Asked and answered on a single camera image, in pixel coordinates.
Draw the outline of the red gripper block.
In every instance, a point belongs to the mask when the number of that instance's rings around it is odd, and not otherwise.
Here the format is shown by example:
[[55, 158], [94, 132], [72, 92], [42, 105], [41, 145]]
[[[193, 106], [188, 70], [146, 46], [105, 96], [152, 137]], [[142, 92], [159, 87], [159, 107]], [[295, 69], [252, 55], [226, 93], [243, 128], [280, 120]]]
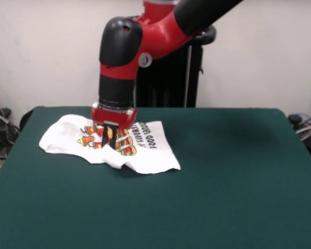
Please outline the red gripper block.
[[111, 109], [102, 106], [99, 102], [94, 102], [91, 107], [91, 118], [94, 123], [104, 126], [102, 136], [102, 148], [110, 141], [110, 147], [116, 149], [117, 130], [129, 129], [135, 122], [137, 109]]

